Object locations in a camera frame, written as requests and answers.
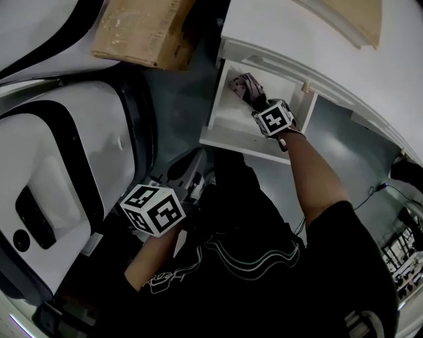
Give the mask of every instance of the cloth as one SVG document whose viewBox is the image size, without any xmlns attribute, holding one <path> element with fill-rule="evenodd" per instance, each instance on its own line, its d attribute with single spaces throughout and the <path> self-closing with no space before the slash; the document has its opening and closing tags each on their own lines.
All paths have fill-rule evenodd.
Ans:
<svg viewBox="0 0 423 338">
<path fill-rule="evenodd" d="M 215 177 L 200 201 L 203 231 L 188 236 L 140 292 L 122 276 L 97 336 L 349 337 L 345 317 L 361 310 L 381 320 L 385 337 L 395 336 L 396 289 L 351 204 L 339 202 L 314 220 L 306 249 L 241 154 L 217 153 Z"/>
<path fill-rule="evenodd" d="M 262 112 L 269 107 L 263 86 L 250 74 L 241 74 L 229 83 L 229 88 L 252 109 Z"/>
</svg>

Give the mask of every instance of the cable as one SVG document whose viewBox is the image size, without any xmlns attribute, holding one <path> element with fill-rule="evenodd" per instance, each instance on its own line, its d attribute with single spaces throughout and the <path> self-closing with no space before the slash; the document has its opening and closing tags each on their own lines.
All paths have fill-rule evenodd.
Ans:
<svg viewBox="0 0 423 338">
<path fill-rule="evenodd" d="M 303 217 L 303 220 L 301 221 L 301 223 L 299 223 L 299 226 L 297 226 L 297 228 L 295 229 L 294 234 L 295 235 L 301 234 L 301 232 L 304 229 L 304 225 L 305 225 L 305 217 Z"/>
<path fill-rule="evenodd" d="M 362 201 L 356 208 L 354 208 L 354 211 L 358 210 L 365 202 L 367 202 L 369 200 L 369 198 L 371 196 L 373 196 L 378 191 L 385 189 L 386 187 L 391 187 L 391 188 L 397 190 L 407 201 L 410 201 L 411 203 L 413 203 L 417 207 L 417 209 L 420 210 L 423 213 L 423 209 L 421 208 L 421 207 L 423 207 L 423 205 L 420 202 L 417 202 L 413 199 L 408 198 L 403 192 L 398 190 L 396 187 L 390 186 L 389 184 L 386 184 L 386 183 L 379 184 L 376 188 L 370 187 L 368 197 L 364 201 Z"/>
<path fill-rule="evenodd" d="M 354 208 L 354 211 L 355 210 L 358 210 L 365 202 L 367 202 L 368 200 L 369 200 L 369 198 L 371 197 L 371 196 L 373 196 L 374 194 L 375 194 L 375 192 L 376 191 L 379 191 L 379 190 L 377 190 L 377 188 L 375 189 L 375 187 L 370 187 L 369 188 L 369 195 L 368 195 L 368 197 L 364 200 L 364 201 L 362 201 L 359 205 L 358 205 L 358 207 L 355 207 Z"/>
<path fill-rule="evenodd" d="M 381 186 L 382 185 L 384 185 L 384 187 L 391 187 L 391 188 L 397 190 L 407 201 L 410 201 L 411 203 L 413 203 L 417 207 L 417 209 L 420 210 L 423 213 L 423 210 L 421 209 L 421 205 L 422 205 L 421 203 L 419 203 L 419 202 L 417 202 L 417 201 L 415 201 L 413 199 L 408 198 L 401 191 L 399 191 L 396 187 L 390 186 L 389 184 L 385 184 L 385 183 L 384 184 L 381 184 Z"/>
<path fill-rule="evenodd" d="M 303 217 L 303 219 L 301 220 L 301 222 L 298 224 L 297 228 L 295 228 L 295 230 L 293 231 L 294 234 L 297 234 L 297 230 L 303 224 L 304 220 L 305 220 L 305 216 Z"/>
</svg>

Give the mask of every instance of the glove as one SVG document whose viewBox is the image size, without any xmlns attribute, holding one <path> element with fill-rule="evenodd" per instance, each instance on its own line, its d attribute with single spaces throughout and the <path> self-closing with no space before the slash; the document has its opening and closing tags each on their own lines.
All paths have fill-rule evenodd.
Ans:
<svg viewBox="0 0 423 338">
<path fill-rule="evenodd" d="M 279 147 L 281 148 L 281 150 L 283 152 L 286 152 L 286 151 L 288 151 L 288 148 L 287 148 L 286 142 L 284 141 L 282 135 L 284 133 L 298 133 L 298 134 L 304 136 L 304 134 L 302 134 L 301 128 L 300 128 L 297 120 L 294 118 L 288 104 L 284 100 L 271 99 L 271 100 L 269 100 L 269 103 L 270 103 L 269 108 L 271 108 L 272 106 L 274 106 L 275 108 L 280 106 L 280 109 L 282 109 L 282 111 L 283 111 L 283 114 L 281 115 L 281 116 L 284 116 L 283 120 L 285 120 L 285 122 L 288 122 L 288 123 L 291 122 L 291 124 L 289 126 L 286 126 L 284 129 L 279 130 L 276 133 L 274 131 L 269 133 L 270 126 L 275 124 L 274 123 L 275 119 L 273 118 L 273 114 L 272 114 L 271 119 L 269 119 L 269 121 L 271 121 L 271 122 L 268 123 L 268 125 L 266 127 L 263 125 L 264 119 L 259 118 L 260 115 L 262 117 L 267 115 L 266 110 L 264 112 L 253 112 L 252 116 L 253 116 L 254 120 L 256 121 L 257 125 L 259 126 L 261 133 L 265 136 L 265 138 L 276 139 L 278 141 L 278 144 L 279 144 Z"/>
</svg>

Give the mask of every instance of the white cabinet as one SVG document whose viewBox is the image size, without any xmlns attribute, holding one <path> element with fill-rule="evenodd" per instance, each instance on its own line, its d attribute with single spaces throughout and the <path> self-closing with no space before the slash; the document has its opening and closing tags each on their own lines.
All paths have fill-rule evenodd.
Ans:
<svg viewBox="0 0 423 338">
<path fill-rule="evenodd" d="M 292 0 L 231 0 L 221 56 L 351 109 L 423 165 L 423 20 L 415 0 L 383 0 L 377 49 L 355 48 Z"/>
<path fill-rule="evenodd" d="M 264 87 L 268 99 L 283 98 L 289 104 L 305 134 L 317 94 L 301 91 L 298 81 L 244 63 L 226 60 L 222 67 L 210 119 L 202 130 L 200 143 L 289 164 L 288 153 L 281 151 L 276 140 L 261 134 L 251 108 L 229 88 L 229 82 L 240 74 L 251 73 Z"/>
</svg>

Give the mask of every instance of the open cabinet drawer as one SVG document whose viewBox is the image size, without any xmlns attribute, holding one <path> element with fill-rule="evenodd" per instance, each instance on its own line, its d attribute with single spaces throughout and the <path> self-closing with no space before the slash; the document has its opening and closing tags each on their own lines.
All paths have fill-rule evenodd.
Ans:
<svg viewBox="0 0 423 338">
<path fill-rule="evenodd" d="M 308 83 L 310 90 L 338 106 L 353 110 L 358 104 L 344 89 L 329 79 L 325 79 L 315 71 L 302 67 L 281 55 L 231 40 L 223 40 L 221 49 L 222 58 L 226 60 L 251 65 L 289 81 L 300 84 Z"/>
<path fill-rule="evenodd" d="M 203 127 L 200 143 L 242 152 L 290 164 L 288 153 L 283 153 L 274 139 L 266 139 L 251 116 L 251 108 L 230 88 L 229 82 L 243 73 L 251 73 L 263 86 L 267 98 L 283 98 L 302 131 L 307 134 L 317 94 L 301 91 L 301 85 L 267 71 L 242 63 L 225 60 L 217 86 L 208 124 Z"/>
</svg>

